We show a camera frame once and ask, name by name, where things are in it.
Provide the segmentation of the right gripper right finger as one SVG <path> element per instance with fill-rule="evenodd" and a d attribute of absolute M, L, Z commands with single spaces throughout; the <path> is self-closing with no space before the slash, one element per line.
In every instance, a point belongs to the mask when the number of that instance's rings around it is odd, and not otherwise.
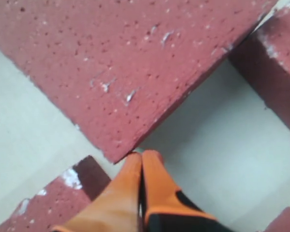
<path fill-rule="evenodd" d="M 155 150 L 142 153 L 142 197 L 145 232 L 231 232 L 194 204 L 166 170 Z"/>

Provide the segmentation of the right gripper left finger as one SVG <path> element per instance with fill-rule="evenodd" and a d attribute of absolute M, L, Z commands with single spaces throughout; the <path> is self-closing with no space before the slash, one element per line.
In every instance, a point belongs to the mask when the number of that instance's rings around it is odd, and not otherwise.
<path fill-rule="evenodd" d="M 53 232 L 137 232 L 142 157 L 129 154 L 103 192 L 84 210 Z"/>

